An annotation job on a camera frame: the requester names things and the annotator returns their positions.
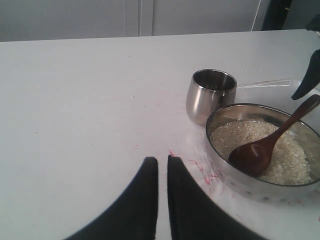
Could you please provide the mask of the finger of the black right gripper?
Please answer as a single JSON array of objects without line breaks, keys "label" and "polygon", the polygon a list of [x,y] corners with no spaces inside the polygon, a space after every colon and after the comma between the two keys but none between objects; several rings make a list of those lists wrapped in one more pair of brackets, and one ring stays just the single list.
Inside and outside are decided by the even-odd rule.
[{"label": "finger of the black right gripper", "polygon": [[310,57],[307,71],[297,90],[291,96],[298,100],[308,94],[320,83],[320,50],[316,50]]}]

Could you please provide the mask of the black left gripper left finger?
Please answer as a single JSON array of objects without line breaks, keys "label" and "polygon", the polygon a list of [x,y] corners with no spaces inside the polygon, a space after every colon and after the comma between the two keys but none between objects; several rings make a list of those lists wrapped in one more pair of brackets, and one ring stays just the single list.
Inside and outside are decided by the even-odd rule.
[{"label": "black left gripper left finger", "polygon": [[159,168],[146,157],[123,193],[69,240],[154,240],[159,207]]}]

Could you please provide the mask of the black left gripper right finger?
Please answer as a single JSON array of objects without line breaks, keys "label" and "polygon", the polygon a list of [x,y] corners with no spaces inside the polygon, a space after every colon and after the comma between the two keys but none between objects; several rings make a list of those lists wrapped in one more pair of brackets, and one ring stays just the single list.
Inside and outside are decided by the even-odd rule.
[{"label": "black left gripper right finger", "polygon": [[173,240],[247,240],[247,229],[199,187],[179,157],[167,162],[167,200]]}]

